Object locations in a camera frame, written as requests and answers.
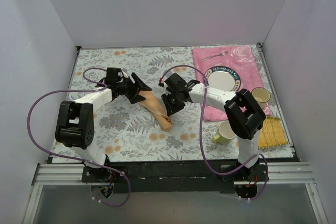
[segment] table surface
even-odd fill
[[[249,45],[254,53],[258,70],[265,88],[271,92],[269,102],[273,116],[280,117],[274,93],[268,82],[262,59],[255,45]],[[195,47],[149,47],[120,49],[82,49],[73,72],[71,89],[93,89],[82,72],[90,67],[119,67],[127,73],[135,72],[153,89],[159,102],[163,88],[158,81],[164,70],[175,65],[194,65],[192,49]],[[186,81],[196,79],[194,70],[177,68],[174,70]],[[105,72],[92,70],[87,73],[91,80],[100,80]],[[84,96],[84,93],[69,93],[69,100]],[[172,115],[174,126],[165,132],[154,116],[138,104],[131,105],[126,97],[118,97],[105,105],[94,115],[94,141],[113,162],[127,161],[171,161],[202,159],[199,148],[200,104],[187,103],[184,110]],[[237,140],[227,146],[212,143],[219,122],[203,123],[203,142],[208,159],[234,159],[238,157]],[[55,152],[62,155],[77,154],[57,143]],[[267,158],[293,157],[290,145],[259,150]],[[53,157],[53,163],[74,162],[71,159]]]

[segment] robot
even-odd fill
[[[90,93],[75,101],[63,101],[56,125],[56,141],[71,148],[86,160],[112,167],[114,164],[99,150],[94,140],[93,114],[119,95],[125,95],[131,104],[145,100],[139,92],[152,89],[135,73],[132,73],[131,77],[133,81],[120,68],[107,68],[106,77],[100,80],[101,83],[107,85],[105,90],[98,91],[103,87],[99,84],[96,86],[97,92],[95,93]],[[238,172],[229,176],[219,176],[221,180],[226,182],[250,180],[257,173],[263,172],[265,167],[260,165],[257,154],[260,130],[266,116],[248,90],[230,92],[205,87],[197,80],[186,82],[177,73],[172,74],[165,81],[160,81],[159,86],[165,90],[161,97],[168,116],[182,110],[186,102],[203,103],[206,88],[206,105],[226,112],[232,130],[238,137],[239,155],[236,164],[221,166],[221,172],[233,170],[255,155]],[[93,164],[85,163],[85,166],[84,172],[92,175],[94,181],[104,182],[112,175],[111,171]]]

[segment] silver fork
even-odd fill
[[[217,54],[217,55],[211,55],[211,56],[208,56],[208,57],[205,57],[203,60],[209,60],[211,58],[214,58],[214,57],[217,57],[217,56],[224,56],[228,53],[228,51],[225,51],[225,52],[221,52],[220,54]]]

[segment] gray wall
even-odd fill
[[[266,60],[299,156],[309,161],[336,223],[336,0],[286,0]]]
[[[263,42],[285,0],[51,0],[77,46]]]
[[[0,216],[21,223],[38,162],[27,113],[42,94],[68,86],[76,48],[50,0],[0,0]],[[50,148],[64,95],[46,99],[33,114],[36,139]]]

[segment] gray floor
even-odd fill
[[[132,193],[121,208],[93,201],[89,190],[44,186],[34,223],[317,223],[304,184],[268,185],[251,203],[211,192]]]

